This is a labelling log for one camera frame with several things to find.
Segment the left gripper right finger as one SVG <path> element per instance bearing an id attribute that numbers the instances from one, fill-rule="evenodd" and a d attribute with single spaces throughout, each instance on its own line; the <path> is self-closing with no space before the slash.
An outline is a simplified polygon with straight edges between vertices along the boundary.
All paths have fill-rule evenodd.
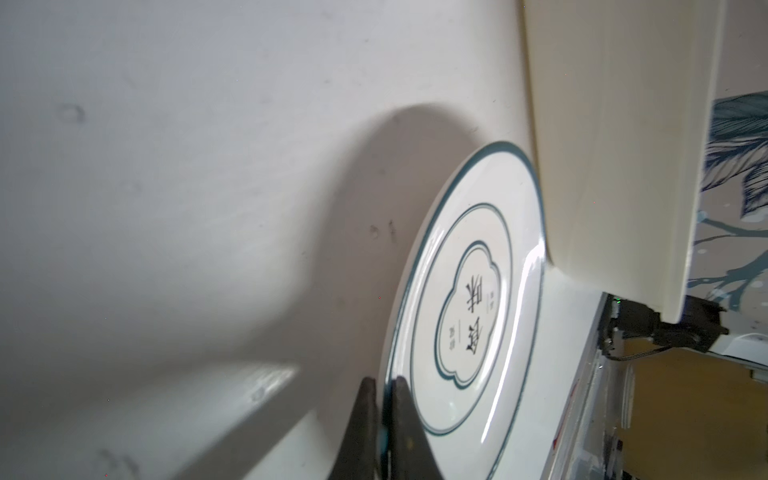
<path id="1" fill-rule="evenodd" d="M 442 479 L 407 380 L 398 376 L 386 396 L 389 479 Z"/>

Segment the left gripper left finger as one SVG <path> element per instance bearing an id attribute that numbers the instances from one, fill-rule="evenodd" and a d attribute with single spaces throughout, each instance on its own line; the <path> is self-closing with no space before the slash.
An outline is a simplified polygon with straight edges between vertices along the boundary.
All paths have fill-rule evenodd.
<path id="1" fill-rule="evenodd" d="M 376 381 L 362 379 L 328 480 L 372 480 L 379 469 Z"/>

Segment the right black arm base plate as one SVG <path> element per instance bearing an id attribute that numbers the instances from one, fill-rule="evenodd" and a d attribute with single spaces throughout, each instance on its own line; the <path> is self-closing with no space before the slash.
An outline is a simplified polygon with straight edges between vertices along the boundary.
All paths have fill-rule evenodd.
<path id="1" fill-rule="evenodd" d="M 725 312 L 718 303 L 686 295 L 680 320 L 667 323 L 659 313 L 635 301 L 608 295 L 598 324 L 597 347 L 609 360 L 633 361 L 666 352 L 673 348 L 687 348 L 707 353 L 721 337 L 730 333 L 722 325 Z M 616 356 L 617 337 L 643 338 L 657 348 L 629 356 Z"/>

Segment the white plate black cloud emblem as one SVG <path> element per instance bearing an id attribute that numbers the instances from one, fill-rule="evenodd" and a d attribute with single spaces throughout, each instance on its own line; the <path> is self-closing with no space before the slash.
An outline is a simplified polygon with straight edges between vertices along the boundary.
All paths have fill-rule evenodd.
<path id="1" fill-rule="evenodd" d="M 437 194 L 394 297 L 378 376 L 408 384 L 446 479 L 489 479 L 513 430 L 546 264 L 540 187 L 505 141 L 471 154 Z"/>

